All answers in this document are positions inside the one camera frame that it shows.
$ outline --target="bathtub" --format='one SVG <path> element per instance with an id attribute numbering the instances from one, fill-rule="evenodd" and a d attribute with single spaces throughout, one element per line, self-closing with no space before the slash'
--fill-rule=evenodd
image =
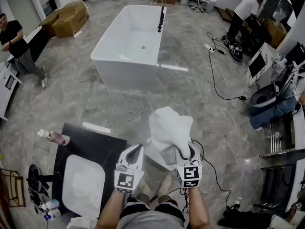
<path id="1" fill-rule="evenodd" d="M 128 5 L 108 27 L 91 53 L 107 87 L 150 90 L 156 79 L 163 32 L 158 32 L 161 6 Z"/>

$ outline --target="faucet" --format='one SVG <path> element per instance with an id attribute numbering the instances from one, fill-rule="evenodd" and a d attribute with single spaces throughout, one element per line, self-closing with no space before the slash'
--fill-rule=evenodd
<path id="1" fill-rule="evenodd" d="M 161 32 L 161 28 L 162 28 L 163 21 L 164 21 L 164 16 L 165 16 L 165 14 L 163 13 L 163 10 L 164 10 L 164 6 L 162 6 L 162 8 L 161 8 L 161 14 L 160 14 L 160 21 L 159 21 L 159 26 L 158 26 L 158 32 Z"/>

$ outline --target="gray pants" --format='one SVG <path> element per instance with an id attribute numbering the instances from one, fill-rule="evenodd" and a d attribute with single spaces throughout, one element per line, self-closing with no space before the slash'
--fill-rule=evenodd
<path id="1" fill-rule="evenodd" d="M 30 49 L 28 49 L 18 59 L 15 58 L 15 64 L 21 74 L 26 74 L 27 72 L 30 72 L 32 74 L 37 75 L 40 80 L 43 80 L 45 77 L 41 70 L 35 65 L 31 57 Z"/>

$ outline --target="man in black shirt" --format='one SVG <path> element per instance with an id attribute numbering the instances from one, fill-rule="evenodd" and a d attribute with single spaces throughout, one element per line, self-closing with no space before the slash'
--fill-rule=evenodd
<path id="1" fill-rule="evenodd" d="M 19 71 L 30 72 L 37 75 L 41 80 L 42 88 L 48 84 L 48 77 L 35 65 L 28 44 L 23 39 L 22 26 L 18 21 L 9 21 L 6 15 L 0 14 L 0 42 L 3 45 L 2 51 L 9 51 L 15 58 Z"/>

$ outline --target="sneaker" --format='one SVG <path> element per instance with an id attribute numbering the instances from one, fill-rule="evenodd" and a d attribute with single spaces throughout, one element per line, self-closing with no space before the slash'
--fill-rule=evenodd
<path id="1" fill-rule="evenodd" d="M 138 184 L 137 188 L 139 190 L 139 193 L 146 194 L 147 196 L 149 196 L 149 194 L 151 193 L 151 189 L 146 184 L 146 182 L 143 178 L 139 181 L 139 184 Z"/>
<path id="2" fill-rule="evenodd" d="M 162 182 L 160 184 L 160 187 L 159 187 L 159 189 L 157 191 L 158 197 L 161 197 L 161 196 L 166 195 L 168 193 L 168 190 L 170 189 L 170 187 L 172 185 L 172 181 L 173 181 L 173 179 L 172 179 L 170 174 L 167 174 L 163 178 L 163 180 L 162 180 Z"/>
<path id="3" fill-rule="evenodd" d="M 48 76 L 46 75 L 45 78 L 41 81 L 41 86 L 43 89 L 47 87 L 48 84 Z"/>

